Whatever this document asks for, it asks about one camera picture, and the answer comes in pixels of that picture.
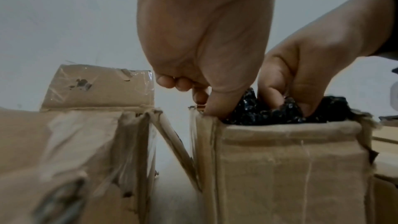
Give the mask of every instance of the finger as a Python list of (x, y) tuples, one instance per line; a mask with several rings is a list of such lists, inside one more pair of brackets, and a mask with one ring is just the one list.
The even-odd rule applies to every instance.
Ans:
[(223, 120), (235, 109), (246, 89), (241, 92), (222, 93), (212, 90), (207, 100), (205, 115), (218, 117)]
[(192, 88), (192, 98), (193, 98), (194, 102), (198, 105), (206, 104), (207, 100), (209, 98), (208, 88), (194, 86)]
[(292, 78), (290, 68), (280, 56), (267, 56), (260, 70), (257, 96), (272, 109), (278, 108), (284, 103)]
[(175, 87), (175, 79), (172, 76), (161, 75), (155, 73), (156, 82), (165, 88), (174, 88)]
[(330, 71), (319, 66), (301, 66), (298, 69), (289, 93), (305, 117), (314, 113), (332, 78)]
[(193, 86), (193, 82), (186, 78), (186, 77), (180, 77), (175, 80), (175, 87), (177, 90), (181, 92), (186, 92), (190, 90)]

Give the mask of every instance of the white wall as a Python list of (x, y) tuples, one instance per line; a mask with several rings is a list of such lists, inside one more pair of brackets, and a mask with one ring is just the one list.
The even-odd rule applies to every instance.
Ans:
[[(345, 0), (277, 0), (269, 48)], [(136, 34), (136, 0), (0, 0), (0, 106), (37, 110), (58, 65), (67, 61), (149, 69)], [(389, 88), (398, 62), (360, 60), (328, 90), (352, 107), (395, 114)], [(162, 107), (186, 146), (190, 93), (157, 87)], [(162, 141), (158, 168), (172, 159)]]

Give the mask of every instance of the wrist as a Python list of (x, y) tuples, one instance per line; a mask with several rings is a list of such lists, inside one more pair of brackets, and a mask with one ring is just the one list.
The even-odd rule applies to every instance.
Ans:
[(359, 56), (375, 53), (391, 36), (394, 26), (394, 0), (349, 0), (341, 6), (345, 19), (360, 42)]

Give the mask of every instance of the hand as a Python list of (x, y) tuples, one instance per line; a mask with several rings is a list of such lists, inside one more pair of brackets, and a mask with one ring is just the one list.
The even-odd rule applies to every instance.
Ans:
[[(264, 59), (274, 0), (138, 0), (137, 27), (156, 81), (192, 89), (205, 113), (233, 111)], [(207, 88), (211, 87), (210, 96)]]
[(350, 0), (297, 31), (266, 54), (259, 97), (277, 108), (289, 95), (311, 115), (337, 73), (386, 41), (393, 14), (393, 0)]

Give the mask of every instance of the white surface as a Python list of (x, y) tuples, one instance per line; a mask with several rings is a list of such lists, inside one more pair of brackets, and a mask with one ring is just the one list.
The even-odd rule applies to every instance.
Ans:
[[(269, 48), (345, 0), (277, 0)], [(0, 106), (37, 110), (58, 65), (67, 61), (149, 69), (136, 34), (136, 0), (0, 0)], [(358, 60), (335, 78), (328, 93), (347, 97), (375, 116), (396, 114), (389, 102), (398, 62)], [(190, 93), (156, 88), (189, 146)], [(153, 223), (200, 223), (189, 181), (163, 141), (158, 141)]]

